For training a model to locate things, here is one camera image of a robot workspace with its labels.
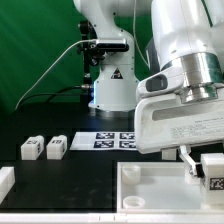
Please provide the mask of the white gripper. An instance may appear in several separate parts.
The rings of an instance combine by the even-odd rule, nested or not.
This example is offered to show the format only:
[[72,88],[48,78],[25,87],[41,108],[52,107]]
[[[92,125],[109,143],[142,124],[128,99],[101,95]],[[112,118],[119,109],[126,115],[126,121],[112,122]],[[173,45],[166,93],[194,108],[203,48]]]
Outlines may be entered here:
[[215,98],[184,104],[180,91],[183,75],[167,72],[138,84],[134,132],[136,148],[142,154],[178,148],[189,174],[199,178],[201,164],[190,156],[191,147],[224,141],[224,84],[212,85]]

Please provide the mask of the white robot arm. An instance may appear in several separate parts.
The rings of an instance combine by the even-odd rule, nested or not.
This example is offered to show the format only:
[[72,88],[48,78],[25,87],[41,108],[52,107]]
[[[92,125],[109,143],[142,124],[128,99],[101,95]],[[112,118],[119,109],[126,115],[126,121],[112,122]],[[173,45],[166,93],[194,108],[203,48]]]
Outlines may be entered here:
[[[190,157],[192,147],[224,140],[223,30],[209,24],[205,9],[219,15],[221,0],[73,0],[93,26],[100,75],[89,106],[103,116],[134,112],[137,149],[175,149],[193,176],[206,174]],[[132,70],[133,37],[116,16],[149,15],[159,70],[139,81]]]

